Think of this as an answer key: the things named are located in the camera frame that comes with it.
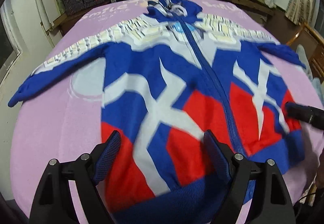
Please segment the blue red white jacket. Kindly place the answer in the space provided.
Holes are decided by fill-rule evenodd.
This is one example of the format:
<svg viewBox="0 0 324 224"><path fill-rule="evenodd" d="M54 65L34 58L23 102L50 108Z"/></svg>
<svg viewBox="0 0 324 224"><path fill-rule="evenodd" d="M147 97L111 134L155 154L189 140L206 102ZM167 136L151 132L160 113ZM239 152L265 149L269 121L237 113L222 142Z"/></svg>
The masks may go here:
<svg viewBox="0 0 324 224"><path fill-rule="evenodd" d="M147 12L82 38L38 66L8 102L40 97L66 76L101 63L81 95L99 101L100 136L116 130L121 147L104 179L117 223L208 223L226 185L203 143L217 140L281 173L305 157L292 95L271 54L298 55L262 31L207 14L189 0L149 1Z"/></svg>

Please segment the pink bed sheet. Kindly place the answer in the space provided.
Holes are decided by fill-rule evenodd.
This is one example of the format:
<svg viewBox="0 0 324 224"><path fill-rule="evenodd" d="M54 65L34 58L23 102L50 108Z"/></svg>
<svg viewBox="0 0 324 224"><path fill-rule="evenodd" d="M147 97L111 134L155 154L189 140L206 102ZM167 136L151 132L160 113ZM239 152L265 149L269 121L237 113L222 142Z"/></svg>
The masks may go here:
<svg viewBox="0 0 324 224"><path fill-rule="evenodd" d="M56 56L82 38L95 35L117 23L145 14L149 1L130 0L104 5L87 12L50 53ZM233 21L247 30L262 31L279 43L236 6L210 0L189 0L202 7L207 14L218 15ZM286 62L274 55L267 59L278 69L286 83L292 101L321 107L321 101L312 86L304 67ZM13 137L11 175L16 187L14 196L25 213L32 207L33 196L41 174L46 167L61 168L63 163L76 160L103 143L100 136L99 101L91 94L81 95L81 82L94 85L98 81L101 63L91 63L66 76L33 100L21 103ZM311 184L323 150L321 131L300 123L305 157L298 165L282 173L292 202L296 202ZM98 185L102 201L106 204L105 182Z"/></svg>

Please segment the wooden side furniture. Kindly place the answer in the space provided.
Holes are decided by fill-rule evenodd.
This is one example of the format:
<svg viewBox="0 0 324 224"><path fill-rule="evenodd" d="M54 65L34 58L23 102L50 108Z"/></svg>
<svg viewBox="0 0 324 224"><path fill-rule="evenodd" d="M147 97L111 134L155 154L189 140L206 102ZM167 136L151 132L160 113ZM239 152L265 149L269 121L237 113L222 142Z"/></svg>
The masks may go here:
<svg viewBox="0 0 324 224"><path fill-rule="evenodd" d="M298 45L303 46L313 76L323 82L323 37L319 32L311 28L307 23L303 23L286 44L293 50L296 50Z"/></svg>

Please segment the window with white frame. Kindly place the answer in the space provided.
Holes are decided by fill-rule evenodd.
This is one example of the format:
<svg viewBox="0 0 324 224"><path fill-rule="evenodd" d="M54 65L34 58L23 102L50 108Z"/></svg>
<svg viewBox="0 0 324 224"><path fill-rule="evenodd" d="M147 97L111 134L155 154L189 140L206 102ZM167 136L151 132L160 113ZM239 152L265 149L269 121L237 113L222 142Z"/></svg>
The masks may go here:
<svg viewBox="0 0 324 224"><path fill-rule="evenodd" d="M6 77L16 58L21 54L14 36L12 22L15 23L13 13L3 3L1 6L1 82Z"/></svg>

